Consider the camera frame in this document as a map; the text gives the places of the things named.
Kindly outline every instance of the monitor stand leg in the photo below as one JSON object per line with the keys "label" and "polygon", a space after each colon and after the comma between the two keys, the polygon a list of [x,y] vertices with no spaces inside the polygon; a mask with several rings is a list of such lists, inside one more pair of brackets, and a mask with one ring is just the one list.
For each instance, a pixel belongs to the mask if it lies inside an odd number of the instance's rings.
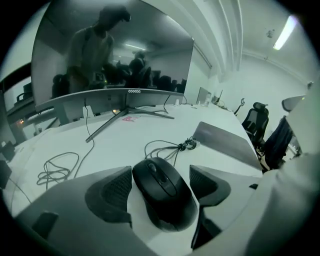
{"label": "monitor stand leg", "polygon": [[94,137],[96,137],[99,133],[101,133],[105,128],[107,128],[109,125],[111,125],[114,121],[116,121],[117,119],[129,114],[129,112],[137,113],[137,114],[147,114],[147,115],[161,117],[161,118],[175,119],[172,116],[168,116],[168,115],[164,115],[164,114],[158,114],[158,113],[154,113],[154,112],[150,112],[150,111],[146,111],[146,110],[142,110],[142,109],[137,109],[137,108],[133,108],[133,107],[127,107],[124,110],[121,110],[118,114],[113,116],[111,119],[106,121],[103,125],[101,125],[94,133],[92,133],[85,140],[85,142],[86,143],[90,142]]}

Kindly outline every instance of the background monitor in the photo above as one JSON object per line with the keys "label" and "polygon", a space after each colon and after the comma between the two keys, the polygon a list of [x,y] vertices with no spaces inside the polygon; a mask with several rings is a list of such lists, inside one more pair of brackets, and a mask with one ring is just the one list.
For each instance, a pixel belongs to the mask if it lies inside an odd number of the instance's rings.
{"label": "background monitor", "polygon": [[53,0],[32,51],[35,104],[109,88],[184,93],[193,45],[178,23],[141,0]]}

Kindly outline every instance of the white ceiling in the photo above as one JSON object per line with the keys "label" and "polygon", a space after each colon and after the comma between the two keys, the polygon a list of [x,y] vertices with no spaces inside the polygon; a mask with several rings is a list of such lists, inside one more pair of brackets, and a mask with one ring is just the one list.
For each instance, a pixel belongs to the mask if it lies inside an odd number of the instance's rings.
{"label": "white ceiling", "polygon": [[163,48],[190,48],[190,35],[158,9],[140,0],[56,0],[45,16],[68,40],[80,29],[93,25],[99,12],[110,3],[124,4],[130,22],[120,22],[110,31],[115,46],[135,45],[155,51]]}
{"label": "white ceiling", "polygon": [[292,13],[274,0],[240,0],[240,6],[244,54],[267,58],[304,82],[318,77],[318,57],[300,24],[280,50],[273,49]]}

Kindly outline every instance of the table top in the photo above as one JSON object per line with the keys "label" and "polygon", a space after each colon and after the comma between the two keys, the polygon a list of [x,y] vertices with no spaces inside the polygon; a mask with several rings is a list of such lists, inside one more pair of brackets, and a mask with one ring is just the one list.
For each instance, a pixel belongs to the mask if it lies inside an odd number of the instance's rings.
{"label": "table top", "polygon": [[[163,109],[163,106],[144,108],[143,110],[155,111],[161,109]],[[115,121],[94,138],[94,149],[83,161],[77,177],[117,167],[133,167],[145,158],[144,148],[147,143],[154,140],[164,140],[176,144],[183,143],[194,134],[199,122],[214,125],[246,139],[252,151],[255,152],[245,130],[232,112],[212,104],[209,107],[169,105],[166,106],[166,109],[169,115],[175,119],[130,113]],[[128,116],[132,117],[131,121],[128,121],[129,118],[125,118]],[[90,133],[92,134],[111,117],[113,117],[113,114],[108,113],[88,119]],[[34,201],[46,191],[45,185],[36,185],[38,174],[44,171],[45,161],[65,152],[78,153],[81,160],[92,147],[92,141],[85,142],[88,136],[84,119],[42,132],[16,147],[16,155],[8,164],[12,169],[11,178],[18,183],[29,199]],[[147,152],[165,146],[167,146],[165,143],[157,142],[149,145]],[[64,167],[72,168],[76,157],[68,155],[56,161],[57,164],[63,163]],[[262,177],[260,170],[204,145],[197,145],[194,150],[180,152],[177,157],[175,168],[188,186],[190,185],[190,165],[205,166],[244,176]],[[13,190],[14,185],[8,182],[3,194],[9,206],[13,199],[11,214],[16,216],[29,203],[17,188],[14,196],[12,196]],[[159,255],[185,255],[191,252],[190,244],[197,221],[181,232],[162,232],[149,220],[144,200],[133,179],[127,210],[131,214],[132,228],[135,234]]]}

